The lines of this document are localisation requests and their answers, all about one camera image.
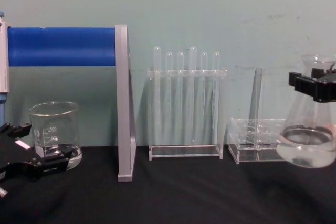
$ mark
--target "black tablecloth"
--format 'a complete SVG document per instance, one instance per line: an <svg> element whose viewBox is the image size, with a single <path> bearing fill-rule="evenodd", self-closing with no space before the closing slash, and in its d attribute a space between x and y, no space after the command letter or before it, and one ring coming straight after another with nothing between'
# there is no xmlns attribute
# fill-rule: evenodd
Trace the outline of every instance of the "black tablecloth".
<svg viewBox="0 0 336 224"><path fill-rule="evenodd" d="M78 167L38 182L1 183L0 223L336 223L336 164L136 156L130 183L117 182L116 147L84 148Z"/></svg>

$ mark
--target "clear acrylic test tube rack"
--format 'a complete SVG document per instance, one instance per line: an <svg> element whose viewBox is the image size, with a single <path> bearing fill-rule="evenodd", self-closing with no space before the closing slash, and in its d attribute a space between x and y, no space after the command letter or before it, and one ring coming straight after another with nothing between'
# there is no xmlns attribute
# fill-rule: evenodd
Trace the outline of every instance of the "clear acrylic test tube rack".
<svg viewBox="0 0 336 224"><path fill-rule="evenodd" d="M256 69L254 75L249 119L231 118L228 128L227 143L237 164L283 161L276 149L285 119L262 119L264 88L264 69L261 67Z"/></svg>
<svg viewBox="0 0 336 224"><path fill-rule="evenodd" d="M227 70L220 54L164 54L154 48L148 71L149 159L218 156L223 158Z"/></svg>

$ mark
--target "glass flask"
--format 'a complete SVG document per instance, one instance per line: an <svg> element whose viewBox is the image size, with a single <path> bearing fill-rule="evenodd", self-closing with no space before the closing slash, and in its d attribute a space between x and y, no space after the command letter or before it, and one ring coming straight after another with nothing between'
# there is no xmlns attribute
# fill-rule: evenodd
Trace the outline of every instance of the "glass flask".
<svg viewBox="0 0 336 224"><path fill-rule="evenodd" d="M320 78L332 70L335 56L304 55L304 75ZM278 154L286 161L306 168L330 165L336 158L335 128L331 123L329 103L297 92L294 104L280 132Z"/></svg>
<svg viewBox="0 0 336 224"><path fill-rule="evenodd" d="M63 148L72 147L68 170L82 160L77 111L77 104L72 102L41 103L29 110L35 152L40 157L52 157Z"/></svg>

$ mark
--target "erlenmeyer flask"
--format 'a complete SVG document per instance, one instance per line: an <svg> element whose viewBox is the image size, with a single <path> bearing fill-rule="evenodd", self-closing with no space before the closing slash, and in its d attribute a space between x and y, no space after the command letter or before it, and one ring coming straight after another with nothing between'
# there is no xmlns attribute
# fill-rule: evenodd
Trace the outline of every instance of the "erlenmeyer flask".
<svg viewBox="0 0 336 224"><path fill-rule="evenodd" d="M317 79L330 72L335 56L304 55L304 75ZM307 168L330 165L336 158L335 129L329 103L297 92L297 97L280 132L278 154L286 161Z"/></svg>

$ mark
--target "blue foam cover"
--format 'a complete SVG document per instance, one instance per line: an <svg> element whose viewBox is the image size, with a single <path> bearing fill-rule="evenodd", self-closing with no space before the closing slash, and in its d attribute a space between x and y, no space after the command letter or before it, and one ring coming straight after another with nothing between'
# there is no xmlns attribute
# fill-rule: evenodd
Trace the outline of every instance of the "blue foam cover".
<svg viewBox="0 0 336 224"><path fill-rule="evenodd" d="M11 67L115 66L114 28L8 29Z"/></svg>

